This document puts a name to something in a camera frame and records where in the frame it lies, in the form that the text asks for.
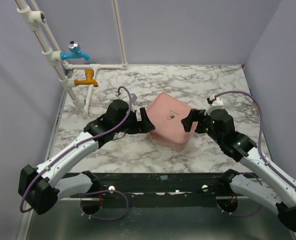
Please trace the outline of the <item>pink medicine kit case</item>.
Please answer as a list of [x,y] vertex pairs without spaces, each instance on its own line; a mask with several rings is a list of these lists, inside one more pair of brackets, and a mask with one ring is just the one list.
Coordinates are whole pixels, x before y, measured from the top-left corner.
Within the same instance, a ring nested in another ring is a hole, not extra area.
[[167,93],[159,94],[146,109],[155,130],[148,133],[157,144],[169,147],[177,152],[184,150],[194,134],[197,123],[186,132],[181,120],[186,118],[193,107]]

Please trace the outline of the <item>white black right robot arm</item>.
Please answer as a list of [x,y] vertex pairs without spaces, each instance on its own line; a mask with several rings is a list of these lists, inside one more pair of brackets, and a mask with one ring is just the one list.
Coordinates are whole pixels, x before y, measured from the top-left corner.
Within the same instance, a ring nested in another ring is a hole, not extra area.
[[267,186],[262,186],[231,171],[228,184],[231,190],[244,195],[275,213],[279,221],[296,233],[296,180],[274,162],[261,156],[259,146],[247,135],[235,130],[234,120],[224,109],[211,113],[192,109],[181,120],[186,132],[196,122],[195,132],[208,134],[228,157],[247,167],[260,177]]

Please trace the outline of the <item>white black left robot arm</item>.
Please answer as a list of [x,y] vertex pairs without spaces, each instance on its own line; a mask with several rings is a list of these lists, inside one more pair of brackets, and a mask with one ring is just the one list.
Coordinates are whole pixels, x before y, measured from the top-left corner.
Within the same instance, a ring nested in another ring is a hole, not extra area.
[[76,139],[54,157],[36,167],[28,164],[22,168],[18,187],[22,202],[42,215],[62,198],[87,193],[97,183],[92,173],[85,171],[68,178],[65,175],[118,133],[135,135],[155,130],[145,108],[140,108],[140,115],[138,120],[130,103],[120,99],[112,101],[103,115],[89,122]]

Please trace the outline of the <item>yellow water tap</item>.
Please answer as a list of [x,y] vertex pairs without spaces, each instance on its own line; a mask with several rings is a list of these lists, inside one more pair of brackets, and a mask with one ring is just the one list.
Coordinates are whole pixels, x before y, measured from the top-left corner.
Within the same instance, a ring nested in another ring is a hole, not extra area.
[[78,80],[75,79],[74,80],[74,84],[75,86],[80,86],[80,85],[93,85],[94,87],[98,87],[98,83],[95,80],[95,76],[94,76],[94,70],[93,69],[86,69],[85,70],[85,80]]

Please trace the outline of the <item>blue water tap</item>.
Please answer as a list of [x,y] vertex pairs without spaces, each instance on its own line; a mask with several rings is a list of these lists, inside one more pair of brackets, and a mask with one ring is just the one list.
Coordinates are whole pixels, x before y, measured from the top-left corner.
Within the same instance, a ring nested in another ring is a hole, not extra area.
[[68,43],[68,49],[70,52],[61,52],[61,60],[65,61],[68,59],[85,59],[86,61],[90,60],[90,56],[81,51],[81,46],[78,41],[71,40]]

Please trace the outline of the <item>white pvc pipe frame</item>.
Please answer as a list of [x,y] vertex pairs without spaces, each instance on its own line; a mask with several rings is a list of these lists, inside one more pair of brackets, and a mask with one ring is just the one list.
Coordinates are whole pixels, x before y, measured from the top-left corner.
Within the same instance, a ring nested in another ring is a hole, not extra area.
[[[17,5],[17,12],[26,23],[28,29],[35,35],[42,48],[43,56],[56,71],[59,76],[59,82],[70,96],[74,107],[78,110],[82,118],[87,118],[93,88],[98,86],[96,82],[97,71],[126,70],[128,68],[118,2],[113,0],[112,6],[121,47],[121,64],[69,64],[68,60],[70,59],[84,59],[88,61],[90,56],[81,51],[80,44],[76,40],[69,41],[69,52],[62,52],[47,24],[44,12],[39,9],[34,0],[17,0],[15,3]],[[67,76],[64,70],[84,70],[86,79],[73,80]]]

